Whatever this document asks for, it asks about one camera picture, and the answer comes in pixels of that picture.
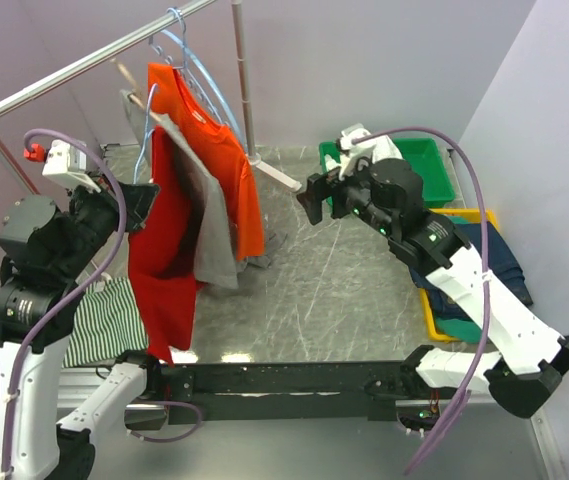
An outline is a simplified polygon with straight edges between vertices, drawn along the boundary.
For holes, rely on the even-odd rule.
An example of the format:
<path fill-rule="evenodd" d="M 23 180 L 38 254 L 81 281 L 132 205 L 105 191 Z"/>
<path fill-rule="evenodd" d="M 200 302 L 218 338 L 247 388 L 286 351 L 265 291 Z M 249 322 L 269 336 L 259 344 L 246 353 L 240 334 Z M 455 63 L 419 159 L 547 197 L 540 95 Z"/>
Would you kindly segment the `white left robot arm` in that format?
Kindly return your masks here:
<path fill-rule="evenodd" d="M 117 366 L 86 411 L 57 418 L 59 379 L 85 290 L 77 279 L 110 236 L 140 230 L 159 193 L 154 184 L 104 177 L 77 186 L 69 209 L 43 195 L 11 207 L 0 231 L 0 479 L 86 479 L 98 429 L 124 414 L 135 397 L 149 402 L 161 374 L 141 363 Z"/>

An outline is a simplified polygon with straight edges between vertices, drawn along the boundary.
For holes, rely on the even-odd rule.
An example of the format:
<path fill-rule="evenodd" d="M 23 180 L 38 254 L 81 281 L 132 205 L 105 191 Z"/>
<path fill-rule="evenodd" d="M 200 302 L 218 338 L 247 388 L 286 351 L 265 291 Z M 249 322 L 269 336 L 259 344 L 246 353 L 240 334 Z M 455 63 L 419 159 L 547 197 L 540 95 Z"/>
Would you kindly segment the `red t shirt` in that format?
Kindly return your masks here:
<path fill-rule="evenodd" d="M 194 275 L 198 227 L 193 201 L 174 165 L 177 146 L 157 127 L 151 177 L 159 187 L 145 228 L 129 235 L 128 276 L 149 338 L 148 352 L 172 365 L 172 349 L 190 348 L 198 284 Z"/>

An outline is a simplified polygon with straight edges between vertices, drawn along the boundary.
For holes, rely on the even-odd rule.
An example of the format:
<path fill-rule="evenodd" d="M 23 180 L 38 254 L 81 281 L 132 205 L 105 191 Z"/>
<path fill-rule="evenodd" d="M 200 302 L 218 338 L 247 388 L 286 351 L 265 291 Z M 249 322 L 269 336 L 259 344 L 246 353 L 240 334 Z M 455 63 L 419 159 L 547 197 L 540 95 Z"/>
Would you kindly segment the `light blue wire hanger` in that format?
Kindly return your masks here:
<path fill-rule="evenodd" d="M 205 65 L 187 46 L 184 39 L 168 30 L 162 30 L 161 34 L 166 36 L 180 49 L 181 56 L 175 59 L 166 49 L 163 49 L 155 42 L 153 36 L 148 39 L 151 49 L 164 63 L 176 68 L 182 74 L 188 89 L 204 111 L 217 123 L 229 127 L 239 143 L 246 147 L 245 136 L 239 123 Z"/>

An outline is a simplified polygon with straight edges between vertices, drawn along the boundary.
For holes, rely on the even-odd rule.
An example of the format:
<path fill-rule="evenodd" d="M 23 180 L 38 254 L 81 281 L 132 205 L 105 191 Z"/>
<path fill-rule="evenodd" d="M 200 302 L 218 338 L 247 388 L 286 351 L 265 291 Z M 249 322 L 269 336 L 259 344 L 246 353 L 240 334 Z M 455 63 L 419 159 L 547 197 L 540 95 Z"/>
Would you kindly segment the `light blue hanger of red shirt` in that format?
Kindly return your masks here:
<path fill-rule="evenodd" d="M 134 170 L 133 170 L 133 182 L 134 183 L 138 183 L 140 180 L 140 170 L 141 170 L 143 161 L 146 159 L 146 150 L 147 150 L 149 139 L 152 135 L 151 110 L 152 110 L 153 99 L 154 99 L 154 96 L 155 96 L 157 89 L 158 89 L 158 84 L 153 83 L 151 88 L 150 88 L 150 91 L 148 94 L 148 99 L 147 99 L 147 102 L 145 105 L 144 123 L 143 123 L 143 137 L 142 137 L 142 142 L 140 145 L 140 153 L 139 153 L 138 159 L 136 160 L 136 163 L 134 165 Z"/>

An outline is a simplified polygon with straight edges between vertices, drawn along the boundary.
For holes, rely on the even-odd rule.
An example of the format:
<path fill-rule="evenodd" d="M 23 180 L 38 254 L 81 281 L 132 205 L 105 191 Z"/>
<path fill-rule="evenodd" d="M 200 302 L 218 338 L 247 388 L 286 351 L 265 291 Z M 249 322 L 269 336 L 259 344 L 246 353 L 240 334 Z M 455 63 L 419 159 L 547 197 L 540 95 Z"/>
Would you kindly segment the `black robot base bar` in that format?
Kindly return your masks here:
<path fill-rule="evenodd" d="M 404 401 L 449 400 L 450 387 L 430 387 L 406 361 L 178 363 L 137 351 L 131 363 L 146 374 L 137 404 L 157 405 L 171 425 L 197 420 L 295 420 L 365 417 L 393 421 Z"/>

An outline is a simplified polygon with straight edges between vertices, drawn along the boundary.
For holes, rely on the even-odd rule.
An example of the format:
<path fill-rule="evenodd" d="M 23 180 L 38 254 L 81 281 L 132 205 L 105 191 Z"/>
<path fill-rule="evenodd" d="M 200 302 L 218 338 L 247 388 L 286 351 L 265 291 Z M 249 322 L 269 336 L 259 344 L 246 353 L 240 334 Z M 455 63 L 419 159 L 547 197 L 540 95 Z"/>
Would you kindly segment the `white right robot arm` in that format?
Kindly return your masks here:
<path fill-rule="evenodd" d="M 410 164 L 358 161 L 308 177 L 297 196 L 309 222 L 323 219 L 331 199 L 333 218 L 352 214 L 382 235 L 390 252 L 453 300 L 487 335 L 494 351 L 475 353 L 417 348 L 402 364 L 403 390 L 413 398 L 434 389 L 489 394 L 519 418 L 532 417 L 569 371 L 569 335 L 544 324 L 494 274 L 478 250 L 448 217 L 424 206 L 423 181 Z"/>

